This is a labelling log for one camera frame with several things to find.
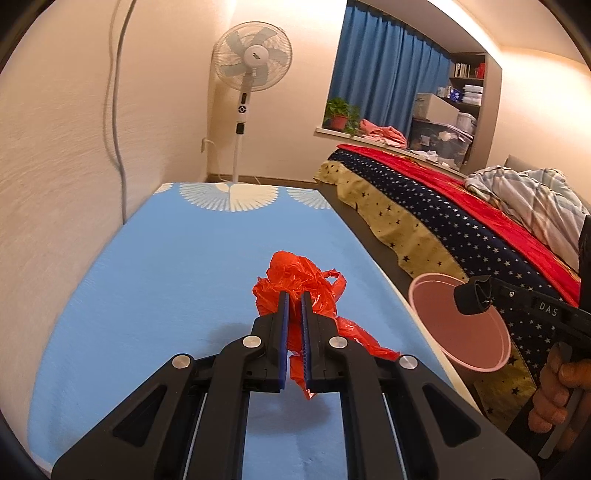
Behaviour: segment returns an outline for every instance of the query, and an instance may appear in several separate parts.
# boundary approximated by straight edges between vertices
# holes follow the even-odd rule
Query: red plastic bag
[[[328,278],[335,278],[334,283],[329,282]],[[398,352],[381,347],[374,337],[355,322],[337,316],[336,302],[343,294],[346,285],[344,276],[336,270],[322,272],[306,257],[298,257],[289,252],[276,252],[267,269],[267,277],[259,277],[252,288],[259,315],[276,312],[279,293],[286,291],[289,294],[290,323],[287,349],[292,353],[290,377],[304,390],[308,398],[312,398],[314,394],[306,390],[301,359],[300,297],[305,291],[310,292],[314,312],[332,318],[340,336],[360,343],[374,356],[393,361],[400,356]]]

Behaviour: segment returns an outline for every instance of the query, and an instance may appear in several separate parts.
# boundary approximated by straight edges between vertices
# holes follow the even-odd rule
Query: hand
[[[591,359],[565,364],[558,345],[554,345],[540,372],[540,384],[541,387],[534,394],[534,409],[528,419],[530,430],[536,433],[548,433],[553,426],[566,421],[567,411],[564,406],[569,399],[568,388],[586,390],[558,442],[557,449],[565,452],[573,445],[591,414]]]

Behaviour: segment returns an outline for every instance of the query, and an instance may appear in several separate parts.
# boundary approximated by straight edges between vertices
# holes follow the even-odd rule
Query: blue curtain
[[[361,2],[347,2],[329,99],[357,105],[361,118],[408,137],[418,93],[448,85],[444,50],[407,24]]]

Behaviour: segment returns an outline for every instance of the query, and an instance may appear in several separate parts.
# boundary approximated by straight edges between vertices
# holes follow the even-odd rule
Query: white shelf
[[[445,167],[444,165],[441,165],[441,164],[435,164],[435,163],[426,161],[425,159],[423,159],[422,157],[419,157],[417,154],[414,154],[410,150],[403,150],[402,148],[390,147],[389,145],[385,145],[382,142],[376,142],[374,140],[369,140],[364,137],[358,137],[356,135],[349,135],[349,134],[345,134],[343,132],[337,132],[335,130],[330,130],[328,128],[316,127],[315,131],[316,131],[316,133],[319,133],[319,134],[331,135],[333,137],[346,138],[346,139],[352,140],[354,142],[365,143],[365,144],[371,145],[373,147],[381,148],[382,150],[387,150],[390,152],[397,153],[399,155],[404,155],[405,157],[412,158],[413,160],[417,160],[422,165],[431,167],[433,170],[439,170],[439,171],[442,171],[443,173],[451,174],[452,176],[455,176],[456,178],[461,179],[461,180],[466,178],[466,176],[463,173],[460,173],[457,170],[454,170],[453,168]]]

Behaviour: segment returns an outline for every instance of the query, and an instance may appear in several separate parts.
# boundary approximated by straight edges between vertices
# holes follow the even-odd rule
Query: potted plant
[[[336,97],[326,102],[324,123],[329,122],[332,130],[355,135],[359,128],[359,108]]]

